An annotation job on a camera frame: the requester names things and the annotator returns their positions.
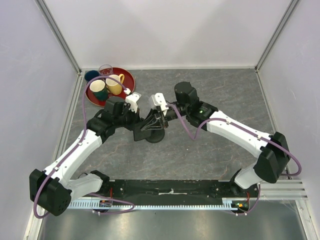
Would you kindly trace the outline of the black smartphone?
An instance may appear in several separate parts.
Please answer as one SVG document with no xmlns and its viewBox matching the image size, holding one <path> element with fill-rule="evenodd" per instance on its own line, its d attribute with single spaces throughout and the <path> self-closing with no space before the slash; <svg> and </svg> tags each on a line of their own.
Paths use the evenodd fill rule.
<svg viewBox="0 0 320 240">
<path fill-rule="evenodd" d="M 134 124 L 133 126 L 133 139 L 138 142 L 141 140 L 145 140 L 152 135 L 152 131 L 150 129 L 145 130 L 144 127 L 147 124 L 146 121 L 140 121 Z"/>
</svg>

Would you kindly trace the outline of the dark green mug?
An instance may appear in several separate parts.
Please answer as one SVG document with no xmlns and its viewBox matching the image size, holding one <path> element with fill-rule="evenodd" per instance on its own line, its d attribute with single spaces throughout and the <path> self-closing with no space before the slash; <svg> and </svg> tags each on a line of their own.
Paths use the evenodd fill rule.
<svg viewBox="0 0 320 240">
<path fill-rule="evenodd" d="M 93 95 L 99 100 L 99 101 L 106 101 L 108 99 L 108 91 L 106 87 L 106 83 L 103 80 L 95 80 L 93 81 L 89 89 L 93 93 Z"/>
</svg>

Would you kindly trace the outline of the clear drinking glass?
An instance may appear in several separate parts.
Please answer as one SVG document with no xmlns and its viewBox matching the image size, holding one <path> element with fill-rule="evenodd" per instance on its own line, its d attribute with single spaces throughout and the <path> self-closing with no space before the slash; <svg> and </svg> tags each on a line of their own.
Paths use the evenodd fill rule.
<svg viewBox="0 0 320 240">
<path fill-rule="evenodd" d="M 101 65 L 98 69 L 98 72 L 102 76 L 109 76 L 114 74 L 113 67 L 109 64 Z"/>
</svg>

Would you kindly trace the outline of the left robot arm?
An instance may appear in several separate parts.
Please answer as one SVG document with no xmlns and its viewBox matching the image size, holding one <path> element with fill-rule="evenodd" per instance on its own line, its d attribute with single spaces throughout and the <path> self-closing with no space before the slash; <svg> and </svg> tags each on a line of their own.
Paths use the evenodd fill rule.
<svg viewBox="0 0 320 240">
<path fill-rule="evenodd" d="M 75 142 L 51 165 L 29 175 L 29 193 L 33 201 L 33 213 L 40 219 L 37 207 L 48 214 L 61 215 L 70 202 L 94 193 L 99 197 L 110 191 L 110 178 L 98 170 L 85 177 L 72 179 L 75 171 L 98 149 L 117 128 L 133 130 L 140 120 L 138 101 L 141 95 L 134 92 L 126 98 L 113 96 L 92 119 L 85 123 Z"/>
</svg>

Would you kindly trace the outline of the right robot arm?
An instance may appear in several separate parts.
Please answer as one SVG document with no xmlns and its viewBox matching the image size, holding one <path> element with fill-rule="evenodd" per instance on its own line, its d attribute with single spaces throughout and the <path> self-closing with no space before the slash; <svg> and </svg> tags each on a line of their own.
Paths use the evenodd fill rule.
<svg viewBox="0 0 320 240">
<path fill-rule="evenodd" d="M 278 181 L 290 160 L 287 139 L 282 133 L 261 132 L 232 119 L 201 101 L 190 82 L 177 83 L 174 93 L 176 101 L 173 103 L 166 102 L 161 93 L 150 97 L 152 111 L 140 127 L 143 132 L 151 131 L 149 141 L 159 141 L 171 120 L 179 119 L 182 124 L 189 122 L 198 131 L 224 137 L 257 158 L 255 163 L 234 174 L 229 184 L 233 196 L 242 196 L 249 187 L 262 181 L 270 184 Z"/>
</svg>

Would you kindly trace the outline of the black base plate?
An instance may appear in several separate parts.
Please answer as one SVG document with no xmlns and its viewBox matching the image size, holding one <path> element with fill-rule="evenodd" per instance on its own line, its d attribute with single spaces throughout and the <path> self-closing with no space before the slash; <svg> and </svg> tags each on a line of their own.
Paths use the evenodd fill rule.
<svg viewBox="0 0 320 240">
<path fill-rule="evenodd" d="M 253 199 L 258 196 L 258 186 L 242 189 L 228 181 L 213 179 L 116 179 L 103 184 L 97 193 L 136 206 L 199 206 L 221 205 L 223 198 Z"/>
</svg>

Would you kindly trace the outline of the black phone stand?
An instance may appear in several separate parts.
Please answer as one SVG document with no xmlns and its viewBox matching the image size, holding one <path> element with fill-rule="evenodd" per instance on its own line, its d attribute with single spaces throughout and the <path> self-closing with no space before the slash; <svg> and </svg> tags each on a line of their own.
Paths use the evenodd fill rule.
<svg viewBox="0 0 320 240">
<path fill-rule="evenodd" d="M 165 129 L 160 125 L 153 125 L 147 128 L 148 131 L 151 131 L 150 136 L 145 140 L 149 143 L 156 144 L 161 142 L 165 137 Z"/>
</svg>

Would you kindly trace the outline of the blue mug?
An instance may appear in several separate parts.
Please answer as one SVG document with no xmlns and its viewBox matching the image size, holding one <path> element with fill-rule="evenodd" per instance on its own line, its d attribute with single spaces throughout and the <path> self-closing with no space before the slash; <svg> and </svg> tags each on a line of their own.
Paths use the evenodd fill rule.
<svg viewBox="0 0 320 240">
<path fill-rule="evenodd" d="M 91 81 L 92 79 L 96 78 L 96 77 L 99 77 L 100 76 L 100 73 L 97 71 L 97 70 L 89 70 L 85 73 L 84 75 L 84 79 L 89 82 Z"/>
</svg>

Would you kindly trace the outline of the yellow mug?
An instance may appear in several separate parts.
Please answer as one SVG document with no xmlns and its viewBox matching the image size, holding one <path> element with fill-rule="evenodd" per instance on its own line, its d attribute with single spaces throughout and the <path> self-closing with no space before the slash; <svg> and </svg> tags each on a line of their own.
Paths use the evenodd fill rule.
<svg viewBox="0 0 320 240">
<path fill-rule="evenodd" d="M 112 79 L 117 80 L 117 82 L 112 80 L 112 79 L 110 79 L 110 78 L 106 78 L 105 79 L 105 83 L 106 83 L 107 89 L 113 95 L 119 95 L 122 92 L 122 89 L 123 89 L 122 86 L 119 83 L 123 84 L 123 82 L 125 80 L 125 75 L 122 74 L 122 73 L 119 74 L 119 75 L 112 74 L 109 77 L 111 77 Z"/>
</svg>

